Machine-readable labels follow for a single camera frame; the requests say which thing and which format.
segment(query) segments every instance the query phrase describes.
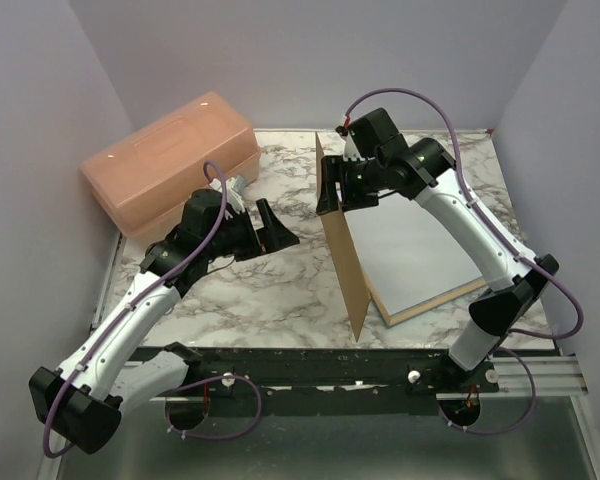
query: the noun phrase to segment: box flap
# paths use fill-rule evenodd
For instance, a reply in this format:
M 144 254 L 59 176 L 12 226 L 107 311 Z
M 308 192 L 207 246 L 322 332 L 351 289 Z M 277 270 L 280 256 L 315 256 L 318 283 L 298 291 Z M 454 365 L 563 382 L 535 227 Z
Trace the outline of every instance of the box flap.
M 316 133 L 316 187 L 320 195 L 322 187 L 321 162 L 324 157 L 322 144 Z M 336 274 L 342 296 L 344 298 L 349 321 L 356 341 L 360 338 L 362 326 L 367 317 L 371 296 L 365 283 L 364 272 L 358 259 L 351 232 L 342 210 L 331 212 L 320 217 L 322 228 L 331 251 L 331 258 L 336 267 Z

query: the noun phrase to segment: marble surface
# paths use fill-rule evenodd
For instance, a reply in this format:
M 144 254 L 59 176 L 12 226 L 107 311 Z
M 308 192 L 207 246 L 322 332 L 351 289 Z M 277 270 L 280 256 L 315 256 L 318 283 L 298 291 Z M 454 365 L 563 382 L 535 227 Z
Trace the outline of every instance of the marble surface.
M 189 346 L 444 348 L 469 319 L 467 307 L 479 292 L 460 297 L 420 316 L 387 328 L 373 304 L 355 342 L 320 219 L 314 213 L 315 142 L 313 132 L 258 132 L 262 146 L 259 179 L 244 197 L 254 218 L 255 200 L 265 197 L 280 220 L 300 237 L 300 245 L 273 255 L 234 263 L 209 275 L 190 290 L 174 311 L 163 317 L 143 344 L 179 341 Z M 451 151 L 448 136 L 407 134 L 409 143 L 432 136 Z M 340 153 L 340 138 L 320 133 L 325 153 Z M 507 227 L 520 234 L 493 144 L 485 133 L 460 135 L 469 184 Z M 115 278 L 110 309 L 138 271 L 144 252 L 127 241 Z M 211 267 L 226 265 L 219 259 Z M 540 302 L 518 327 L 548 331 Z M 511 348 L 553 348 L 553 342 L 516 335 Z

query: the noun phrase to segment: gray wall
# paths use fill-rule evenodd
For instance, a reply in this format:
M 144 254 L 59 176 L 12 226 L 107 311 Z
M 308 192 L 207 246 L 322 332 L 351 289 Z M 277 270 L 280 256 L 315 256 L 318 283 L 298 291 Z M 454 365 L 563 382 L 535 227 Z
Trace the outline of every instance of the gray wall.
M 386 86 L 431 95 L 458 127 L 493 127 L 564 3 L 71 0 L 135 126 L 215 89 L 259 127 L 332 127 Z M 443 126 L 398 100 L 401 126 Z
M 0 0 L 0 480 L 35 478 L 27 382 L 86 337 L 112 247 L 78 163 L 130 128 L 64 0 Z
M 600 427 L 600 0 L 570 0 L 507 107 L 496 149 L 518 219 L 581 299 L 583 331 L 571 342 Z M 544 302 L 567 330 L 570 304 Z

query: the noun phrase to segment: orange storage container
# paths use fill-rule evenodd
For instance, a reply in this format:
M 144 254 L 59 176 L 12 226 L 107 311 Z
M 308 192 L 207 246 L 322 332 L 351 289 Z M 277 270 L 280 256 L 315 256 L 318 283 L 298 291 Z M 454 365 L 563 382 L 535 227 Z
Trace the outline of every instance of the orange storage container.
M 85 160 L 80 168 L 122 233 L 147 242 L 180 220 L 191 193 L 207 185 L 205 160 L 227 178 L 259 174 L 260 147 L 250 122 L 208 93 Z

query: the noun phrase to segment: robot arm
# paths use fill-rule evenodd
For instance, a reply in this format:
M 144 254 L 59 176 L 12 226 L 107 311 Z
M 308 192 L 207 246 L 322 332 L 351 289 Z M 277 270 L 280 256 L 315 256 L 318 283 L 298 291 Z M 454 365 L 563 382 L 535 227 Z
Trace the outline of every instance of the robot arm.
M 194 260 L 149 293 L 135 308 L 130 301 L 201 244 L 220 212 L 221 194 L 198 190 L 184 207 L 182 221 L 167 237 L 149 247 L 124 297 L 99 328 L 54 371 L 40 367 L 29 381 L 38 419 L 87 453 L 99 450 L 115 433 L 122 415 L 185 380 L 204 377 L 201 359 L 182 345 L 165 347 L 151 361 L 123 370 L 151 327 L 169 313 L 195 282 L 207 275 L 218 257 L 236 261 L 273 253 L 299 243 L 275 217 L 265 199 L 256 202 L 263 227 L 255 230 L 238 195 L 229 192 L 225 218 L 213 239 Z M 120 314 L 128 311 L 119 319 Z M 85 352 L 96 348 L 90 360 Z M 62 400 L 55 414 L 56 396 Z
M 451 346 L 452 376 L 470 372 L 497 346 L 507 331 L 538 299 L 547 280 L 514 257 L 476 214 L 478 204 L 521 255 L 553 274 L 558 263 L 542 258 L 516 240 L 477 197 L 470 203 L 462 194 L 455 161 L 431 138 L 407 145 L 384 109 L 346 127 L 343 156 L 322 160 L 323 185 L 317 213 L 341 208 L 344 212 L 377 206 L 378 192 L 394 190 L 431 213 L 469 254 L 488 289 L 469 307 L 471 321 Z M 340 198 L 336 189 L 340 185 Z

